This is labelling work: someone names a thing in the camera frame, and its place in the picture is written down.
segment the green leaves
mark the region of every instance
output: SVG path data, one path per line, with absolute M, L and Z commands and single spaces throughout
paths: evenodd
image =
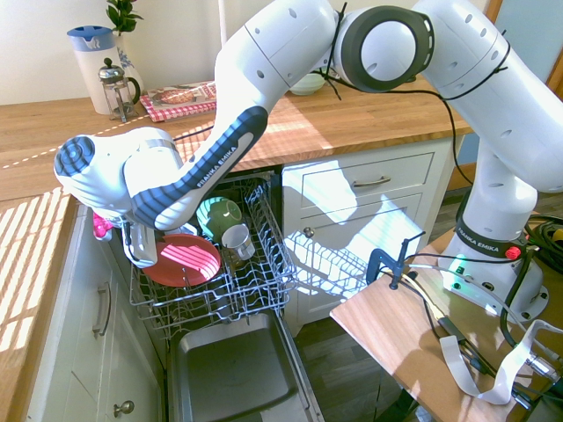
M 131 33 L 135 29 L 136 20 L 143 20 L 139 15 L 133 12 L 133 2 L 135 0 L 106 0 L 109 5 L 107 6 L 107 16 L 112 21 L 114 31 L 121 33 Z

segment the dishwasher rack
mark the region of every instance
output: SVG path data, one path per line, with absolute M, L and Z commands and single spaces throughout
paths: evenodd
M 195 287 L 166 287 L 132 266 L 129 301 L 138 308 L 140 318 L 150 321 L 165 338 L 234 322 L 266 309 L 280 316 L 289 301 L 289 290 L 295 286 L 296 267 L 269 206 L 267 181 L 227 182 L 214 194 L 237 202 L 256 251 L 241 266 L 229 250 L 215 244 L 221 269 L 212 280 Z

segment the french press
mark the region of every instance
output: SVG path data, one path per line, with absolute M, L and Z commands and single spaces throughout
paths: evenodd
M 109 107 L 110 119 L 121 119 L 123 123 L 128 117 L 137 115 L 134 105 L 139 100 L 141 88 L 139 83 L 132 77 L 125 77 L 125 72 L 119 66 L 112 64 L 112 59 L 104 59 L 105 67 L 99 70 L 99 80 L 104 85 L 107 106 Z M 131 98 L 128 83 L 135 87 L 135 96 Z

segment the red button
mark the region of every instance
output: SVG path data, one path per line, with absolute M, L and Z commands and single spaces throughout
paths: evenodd
M 505 253 L 505 256 L 508 259 L 518 259 L 518 257 L 522 254 L 522 251 L 520 251 L 516 246 L 510 246 L 507 250 L 507 252 Z

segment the white bowl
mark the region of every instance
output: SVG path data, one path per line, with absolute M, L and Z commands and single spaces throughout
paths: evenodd
M 325 84 L 325 79 L 317 73 L 309 73 L 296 82 L 289 90 L 296 95 L 311 95 L 320 90 Z

